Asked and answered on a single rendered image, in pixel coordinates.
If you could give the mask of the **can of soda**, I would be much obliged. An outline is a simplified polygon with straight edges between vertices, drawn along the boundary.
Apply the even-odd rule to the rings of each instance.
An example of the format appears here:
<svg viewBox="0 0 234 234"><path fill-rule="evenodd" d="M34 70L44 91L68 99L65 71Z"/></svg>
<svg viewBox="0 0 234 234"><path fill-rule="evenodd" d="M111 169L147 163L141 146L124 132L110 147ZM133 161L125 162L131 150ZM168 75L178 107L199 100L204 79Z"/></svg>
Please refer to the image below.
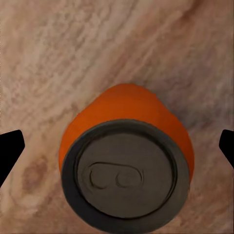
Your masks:
<svg viewBox="0 0 234 234"><path fill-rule="evenodd" d="M135 83L108 88L74 118L58 161L71 209L108 234L147 234L171 222L195 165L183 124Z"/></svg>

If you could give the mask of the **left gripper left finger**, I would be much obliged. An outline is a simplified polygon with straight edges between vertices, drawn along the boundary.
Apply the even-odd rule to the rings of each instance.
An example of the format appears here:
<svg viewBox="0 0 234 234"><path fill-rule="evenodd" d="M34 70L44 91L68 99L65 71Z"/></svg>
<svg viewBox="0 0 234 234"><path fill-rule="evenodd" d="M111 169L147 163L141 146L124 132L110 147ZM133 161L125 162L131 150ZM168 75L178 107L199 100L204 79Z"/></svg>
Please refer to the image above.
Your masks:
<svg viewBox="0 0 234 234"><path fill-rule="evenodd" d="M25 148L21 130L0 135L0 187Z"/></svg>

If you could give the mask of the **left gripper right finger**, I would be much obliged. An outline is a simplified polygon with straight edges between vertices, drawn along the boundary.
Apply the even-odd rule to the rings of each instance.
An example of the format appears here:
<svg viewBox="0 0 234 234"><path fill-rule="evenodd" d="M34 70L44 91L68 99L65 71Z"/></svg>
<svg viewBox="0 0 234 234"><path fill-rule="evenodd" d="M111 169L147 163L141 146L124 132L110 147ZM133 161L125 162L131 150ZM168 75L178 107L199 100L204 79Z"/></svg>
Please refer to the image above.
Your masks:
<svg viewBox="0 0 234 234"><path fill-rule="evenodd" d="M230 164L234 168L234 132L229 130L223 130L220 141L219 147L222 150L223 154L230 162Z"/></svg>

